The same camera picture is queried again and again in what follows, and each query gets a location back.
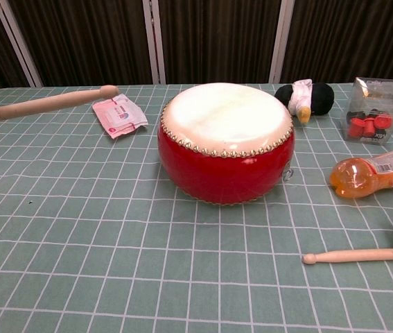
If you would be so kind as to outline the pink white wet wipes pack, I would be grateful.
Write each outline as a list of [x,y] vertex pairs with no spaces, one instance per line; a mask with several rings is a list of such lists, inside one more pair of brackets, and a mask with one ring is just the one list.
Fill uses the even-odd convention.
[[92,108],[101,126],[112,139],[148,125],[143,110],[124,94],[97,102]]

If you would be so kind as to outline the clear box with red parts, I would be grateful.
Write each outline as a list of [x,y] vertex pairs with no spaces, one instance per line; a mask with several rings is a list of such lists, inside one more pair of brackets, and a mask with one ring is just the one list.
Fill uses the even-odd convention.
[[341,129],[346,141],[387,142],[393,133],[393,79],[355,78]]

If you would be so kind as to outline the wooden drumstick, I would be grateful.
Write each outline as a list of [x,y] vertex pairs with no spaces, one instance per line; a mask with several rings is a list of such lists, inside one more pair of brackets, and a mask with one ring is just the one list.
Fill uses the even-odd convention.
[[393,248],[334,250],[318,254],[306,254],[304,264],[393,261]]
[[98,99],[111,99],[118,94],[119,89],[117,86],[104,85],[100,89],[68,92],[42,99],[0,106],[0,121],[72,108]]

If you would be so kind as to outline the white partition post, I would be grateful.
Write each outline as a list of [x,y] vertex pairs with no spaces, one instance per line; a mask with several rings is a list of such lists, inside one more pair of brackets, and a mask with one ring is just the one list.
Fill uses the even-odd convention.
[[42,79],[8,0],[0,0],[0,20],[30,87],[43,87]]
[[269,83],[279,83],[281,79],[294,6],[295,0],[281,0],[270,64]]
[[166,84],[159,0],[142,0],[153,84]]

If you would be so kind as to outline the green checked tablecloth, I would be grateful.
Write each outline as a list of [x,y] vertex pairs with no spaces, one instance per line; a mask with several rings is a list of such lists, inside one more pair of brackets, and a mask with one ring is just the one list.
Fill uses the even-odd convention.
[[0,333],[393,333],[393,262],[301,260],[393,248],[393,189],[328,186],[340,160],[393,150],[342,139],[351,86],[296,125],[289,180],[226,206],[159,162],[159,112],[183,89],[121,87],[148,126],[115,140],[88,104],[0,123]]

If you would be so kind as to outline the orange drink bottle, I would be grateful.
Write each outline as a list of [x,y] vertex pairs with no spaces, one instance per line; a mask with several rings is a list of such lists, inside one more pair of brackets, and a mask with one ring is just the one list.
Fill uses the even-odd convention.
[[338,162],[329,176],[329,184],[343,198],[363,198],[393,188],[393,151]]

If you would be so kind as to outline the black white plush penguin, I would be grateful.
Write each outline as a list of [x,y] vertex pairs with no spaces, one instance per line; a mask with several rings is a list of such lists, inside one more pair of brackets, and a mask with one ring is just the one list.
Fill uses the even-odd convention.
[[327,114],[334,102],[334,91],[326,83],[303,79],[280,87],[274,95],[300,123],[312,116]]

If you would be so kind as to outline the red drum with white skin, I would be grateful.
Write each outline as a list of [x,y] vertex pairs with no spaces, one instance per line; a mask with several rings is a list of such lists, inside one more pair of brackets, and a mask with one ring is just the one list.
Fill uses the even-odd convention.
[[289,171],[295,134],[287,107],[236,83],[190,87],[163,108],[161,165],[186,194],[231,205],[261,197]]

